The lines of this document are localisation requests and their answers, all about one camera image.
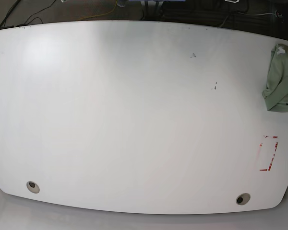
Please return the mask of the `green t-shirt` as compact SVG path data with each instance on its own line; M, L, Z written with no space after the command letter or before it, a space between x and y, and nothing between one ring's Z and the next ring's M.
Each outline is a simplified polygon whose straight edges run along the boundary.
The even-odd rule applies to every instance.
M288 46L276 44L271 51L271 59L262 92L267 111L288 112Z

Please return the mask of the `right table grommet hole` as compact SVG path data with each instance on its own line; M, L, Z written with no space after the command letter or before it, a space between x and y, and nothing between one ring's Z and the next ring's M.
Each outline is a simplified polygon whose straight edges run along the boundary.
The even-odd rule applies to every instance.
M237 197L236 204L243 206L249 202L250 198L251 198L250 194L243 193Z

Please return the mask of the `table grommet hole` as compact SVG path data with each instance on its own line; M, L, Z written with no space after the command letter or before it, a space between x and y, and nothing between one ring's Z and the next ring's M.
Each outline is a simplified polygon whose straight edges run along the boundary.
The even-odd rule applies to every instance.
M31 193L38 194L40 192L40 188L35 182L28 181L26 186Z
M237 197L236 204L243 206L249 202L250 198L251 198L250 194L243 193Z

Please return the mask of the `red tape marking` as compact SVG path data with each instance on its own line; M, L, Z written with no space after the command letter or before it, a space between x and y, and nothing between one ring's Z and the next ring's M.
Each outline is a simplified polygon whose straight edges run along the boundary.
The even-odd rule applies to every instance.
M278 136L263 136L257 154L257 167L261 172L271 170L279 143Z

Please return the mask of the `left table grommet hole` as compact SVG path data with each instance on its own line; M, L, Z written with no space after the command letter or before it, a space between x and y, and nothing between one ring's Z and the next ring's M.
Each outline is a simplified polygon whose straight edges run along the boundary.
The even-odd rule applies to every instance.
M31 193L38 194L40 192L40 188L35 182L28 181L26 186Z

